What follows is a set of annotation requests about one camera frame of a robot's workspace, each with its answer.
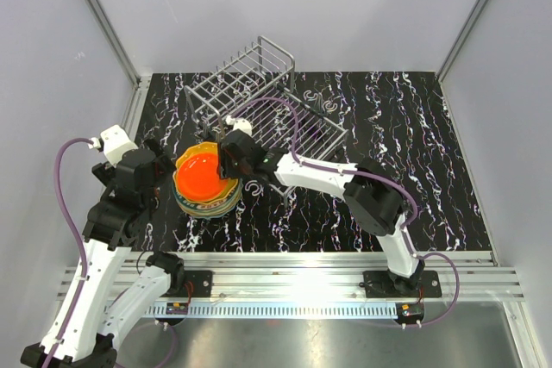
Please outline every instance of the gray wall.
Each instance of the gray wall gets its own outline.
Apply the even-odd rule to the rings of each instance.
[[[302,71],[436,71],[475,0],[101,0],[135,67],[211,71],[258,34]]]
[[[552,1],[491,0],[444,92],[504,265],[552,362]]]
[[[0,10],[0,365],[13,367],[45,334],[65,266],[77,259],[55,202],[55,154],[119,122],[132,90],[84,0],[0,0]],[[99,196],[90,169],[101,159],[86,145],[64,159],[80,227]]]

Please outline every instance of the black marble surface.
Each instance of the black marble surface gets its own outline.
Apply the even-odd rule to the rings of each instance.
[[[160,140],[172,159],[200,141],[186,112],[185,84],[200,74],[154,74],[136,136]],[[491,250],[449,112],[432,72],[307,72],[299,95],[323,93],[330,117],[350,130],[344,158],[377,159],[417,200],[410,226],[417,250]],[[161,205],[136,250],[188,252],[379,251],[347,205],[296,189],[286,208],[269,188],[250,184],[221,219],[191,219],[161,189]]]

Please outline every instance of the metallic floor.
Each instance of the metallic floor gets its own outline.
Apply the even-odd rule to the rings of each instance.
[[[442,312],[427,305],[426,320]],[[156,366],[171,335],[152,320],[131,333],[117,362]],[[189,319],[176,331],[179,349],[167,368],[520,367],[499,304],[459,303],[444,321],[421,330],[386,321]]]

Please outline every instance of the gray rack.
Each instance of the gray rack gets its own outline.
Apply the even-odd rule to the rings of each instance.
[[[312,159],[328,159],[342,147],[348,131],[325,116],[322,95],[310,95],[308,102],[295,94],[295,59],[264,36],[223,62],[221,68],[185,87],[192,120],[205,133],[221,139],[229,129],[227,115],[240,113],[253,126],[253,138],[264,147],[290,148],[293,135],[291,111],[280,103],[264,102],[250,106],[260,97],[286,100],[297,112],[299,133],[297,151]],[[273,188],[287,201],[292,188]]]

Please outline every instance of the floor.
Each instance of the floor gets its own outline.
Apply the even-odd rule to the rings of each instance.
[[[199,142],[186,112],[185,84],[201,74],[154,74],[136,141],[160,140],[176,159]],[[410,226],[419,251],[492,250],[440,85],[432,72],[296,73],[299,95],[322,92],[329,117],[349,129],[343,158],[377,159],[417,199]],[[191,219],[170,187],[135,250],[180,252],[380,251],[343,202],[296,189],[286,207],[269,188],[249,185],[221,219]]]
[[[428,317],[442,312],[428,306]],[[460,303],[434,325],[403,331],[394,322],[358,320],[189,319],[176,326],[179,347],[166,368],[521,367],[499,305]],[[117,362],[156,366],[171,335],[151,320],[123,343]]]

